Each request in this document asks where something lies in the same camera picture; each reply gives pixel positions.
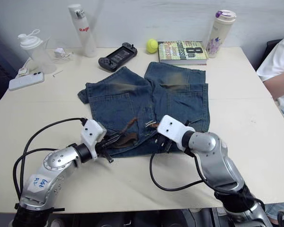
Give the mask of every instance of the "back pocket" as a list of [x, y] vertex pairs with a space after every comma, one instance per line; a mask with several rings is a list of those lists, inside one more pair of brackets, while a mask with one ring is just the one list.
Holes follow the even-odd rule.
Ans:
[[[107, 129], [108, 134], [121, 131], [134, 116], [133, 104], [128, 93], [90, 98], [92, 117]], [[137, 123], [127, 132], [138, 132]]]
[[196, 131], [204, 129], [203, 92], [169, 92], [168, 115], [182, 122], [190, 121], [191, 127]]

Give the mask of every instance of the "white water bottle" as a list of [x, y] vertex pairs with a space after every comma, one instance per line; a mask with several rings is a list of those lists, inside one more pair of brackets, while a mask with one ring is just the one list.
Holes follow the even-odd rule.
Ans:
[[216, 56], [236, 17], [236, 14], [230, 10], [221, 9], [216, 13], [212, 32], [206, 46], [210, 58]]
[[85, 56], [92, 58], [97, 55], [95, 40], [90, 31], [89, 23], [80, 4], [68, 6], [72, 22], [77, 30]]

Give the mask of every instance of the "floral water bottle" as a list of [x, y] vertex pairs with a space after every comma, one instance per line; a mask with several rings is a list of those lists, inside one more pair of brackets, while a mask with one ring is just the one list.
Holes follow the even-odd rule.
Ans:
[[212, 32], [206, 46], [210, 58], [216, 56], [236, 17], [234, 12], [226, 9], [221, 9], [216, 13]]

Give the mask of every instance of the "water bottle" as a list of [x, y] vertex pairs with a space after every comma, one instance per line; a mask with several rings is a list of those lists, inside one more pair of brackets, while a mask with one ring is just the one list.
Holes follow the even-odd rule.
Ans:
[[84, 55], [89, 58], [95, 57], [97, 55], [96, 44], [82, 6], [80, 4], [72, 4], [68, 6], [68, 9], [81, 41]]
[[20, 46], [38, 65], [39, 69], [44, 73], [52, 73], [56, 71], [56, 66], [46, 52], [47, 42], [44, 42], [39, 37], [35, 36], [40, 32], [39, 29], [34, 30], [31, 34], [20, 34]]
[[236, 20], [236, 14], [230, 10], [219, 10], [214, 19], [212, 32], [206, 46], [206, 51], [210, 58], [214, 58], [221, 48], [232, 24]]

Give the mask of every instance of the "clear plastic bottle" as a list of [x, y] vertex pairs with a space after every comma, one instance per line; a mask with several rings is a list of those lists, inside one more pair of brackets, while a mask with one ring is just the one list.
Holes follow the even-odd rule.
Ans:
[[44, 42], [39, 37], [34, 36], [39, 32], [40, 30], [36, 29], [31, 34], [18, 35], [20, 46], [27, 52], [44, 74], [55, 72], [57, 68], [46, 52], [47, 41]]

